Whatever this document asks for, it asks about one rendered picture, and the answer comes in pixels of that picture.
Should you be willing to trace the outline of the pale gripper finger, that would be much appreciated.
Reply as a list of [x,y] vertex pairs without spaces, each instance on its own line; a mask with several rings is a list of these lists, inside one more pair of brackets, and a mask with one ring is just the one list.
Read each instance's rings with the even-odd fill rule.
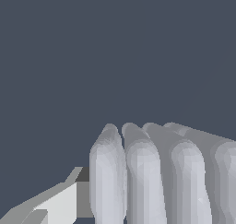
[[89,167],[75,167],[63,183],[11,208],[0,224],[73,224],[92,217]]

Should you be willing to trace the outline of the grey ridged lumpy object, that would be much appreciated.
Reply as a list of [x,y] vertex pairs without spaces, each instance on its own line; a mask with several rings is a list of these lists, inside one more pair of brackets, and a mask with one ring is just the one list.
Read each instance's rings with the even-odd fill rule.
[[236,224],[236,141],[106,124],[89,154],[89,202],[95,224]]

